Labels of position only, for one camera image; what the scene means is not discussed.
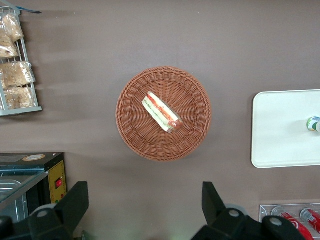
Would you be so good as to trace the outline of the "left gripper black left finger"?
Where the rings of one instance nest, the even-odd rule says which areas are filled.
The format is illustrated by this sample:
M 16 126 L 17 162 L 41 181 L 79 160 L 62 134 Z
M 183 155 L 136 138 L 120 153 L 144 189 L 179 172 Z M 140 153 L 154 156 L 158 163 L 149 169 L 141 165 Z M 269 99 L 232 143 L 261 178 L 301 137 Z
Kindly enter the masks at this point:
M 88 183 L 79 181 L 54 207 L 41 206 L 28 218 L 31 238 L 72 240 L 74 231 L 88 208 Z

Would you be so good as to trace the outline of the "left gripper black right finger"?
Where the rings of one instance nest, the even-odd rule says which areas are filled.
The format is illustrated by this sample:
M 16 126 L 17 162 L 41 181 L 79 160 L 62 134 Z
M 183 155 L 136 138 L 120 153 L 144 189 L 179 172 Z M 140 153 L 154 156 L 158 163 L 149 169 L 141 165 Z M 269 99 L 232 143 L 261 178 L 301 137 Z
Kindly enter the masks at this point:
M 202 211 L 207 222 L 194 240 L 262 240 L 261 224 L 243 211 L 226 207 L 212 182 L 202 183 Z

